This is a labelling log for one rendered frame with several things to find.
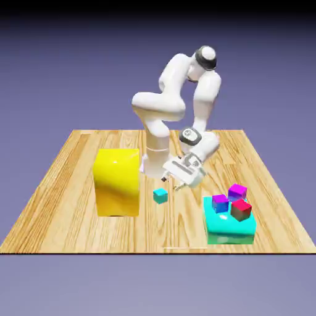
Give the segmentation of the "large yellow box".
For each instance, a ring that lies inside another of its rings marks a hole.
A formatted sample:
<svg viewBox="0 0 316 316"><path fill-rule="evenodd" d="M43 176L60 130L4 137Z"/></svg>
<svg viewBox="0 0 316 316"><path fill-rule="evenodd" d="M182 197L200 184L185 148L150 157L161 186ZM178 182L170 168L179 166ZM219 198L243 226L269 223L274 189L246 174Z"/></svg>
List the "large yellow box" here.
<svg viewBox="0 0 316 316"><path fill-rule="evenodd" d="M139 215L139 150L100 149L93 164L97 214Z"/></svg>

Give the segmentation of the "small cyan cube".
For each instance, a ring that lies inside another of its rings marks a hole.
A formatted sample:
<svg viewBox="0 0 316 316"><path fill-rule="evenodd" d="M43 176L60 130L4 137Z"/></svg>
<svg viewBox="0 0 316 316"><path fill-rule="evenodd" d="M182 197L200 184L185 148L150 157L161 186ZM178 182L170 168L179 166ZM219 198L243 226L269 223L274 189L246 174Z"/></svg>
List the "small cyan cube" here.
<svg viewBox="0 0 316 316"><path fill-rule="evenodd" d="M153 191L153 200L162 204L168 201L168 192L164 188L155 189Z"/></svg>

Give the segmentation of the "large cyan box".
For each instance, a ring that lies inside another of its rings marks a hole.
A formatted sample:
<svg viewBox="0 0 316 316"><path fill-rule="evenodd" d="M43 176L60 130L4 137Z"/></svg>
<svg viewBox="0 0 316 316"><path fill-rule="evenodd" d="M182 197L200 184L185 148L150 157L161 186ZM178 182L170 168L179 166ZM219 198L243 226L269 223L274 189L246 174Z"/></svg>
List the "large cyan box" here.
<svg viewBox="0 0 316 316"><path fill-rule="evenodd" d="M212 197L203 197L204 226L208 244L253 244L257 223L253 213L249 218L238 221L231 215L228 202L226 212L216 213L212 207Z"/></svg>

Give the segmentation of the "small purple cube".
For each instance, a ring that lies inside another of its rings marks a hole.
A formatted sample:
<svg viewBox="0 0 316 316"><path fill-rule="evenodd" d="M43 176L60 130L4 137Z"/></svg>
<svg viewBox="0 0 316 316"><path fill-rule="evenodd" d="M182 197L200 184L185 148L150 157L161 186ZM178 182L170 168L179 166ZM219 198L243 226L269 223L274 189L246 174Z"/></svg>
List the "small purple cube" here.
<svg viewBox="0 0 316 316"><path fill-rule="evenodd" d="M228 190L228 199L233 202L238 199L246 199L247 188L237 183L233 184Z"/></svg>
<svg viewBox="0 0 316 316"><path fill-rule="evenodd" d="M224 194L212 196L212 208L218 213L228 212L229 200Z"/></svg>

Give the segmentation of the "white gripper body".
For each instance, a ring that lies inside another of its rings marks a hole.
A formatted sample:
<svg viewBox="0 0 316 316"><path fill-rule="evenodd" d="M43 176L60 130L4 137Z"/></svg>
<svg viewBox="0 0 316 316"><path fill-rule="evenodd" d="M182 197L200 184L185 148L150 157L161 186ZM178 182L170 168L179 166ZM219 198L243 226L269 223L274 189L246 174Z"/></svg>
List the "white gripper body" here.
<svg viewBox="0 0 316 316"><path fill-rule="evenodd" d="M165 174L174 177L182 186L196 187L206 175L201 161L197 157L176 157L163 165Z"/></svg>

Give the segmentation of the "small red cube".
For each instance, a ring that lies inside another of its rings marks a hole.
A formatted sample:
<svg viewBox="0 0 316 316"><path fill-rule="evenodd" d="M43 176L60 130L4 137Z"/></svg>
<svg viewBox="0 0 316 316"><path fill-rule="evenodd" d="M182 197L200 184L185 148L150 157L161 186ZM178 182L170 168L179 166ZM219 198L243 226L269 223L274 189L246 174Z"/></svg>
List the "small red cube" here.
<svg viewBox="0 0 316 316"><path fill-rule="evenodd" d="M252 212L252 206L244 199L238 199L231 203L230 214L237 221L242 222L250 217Z"/></svg>

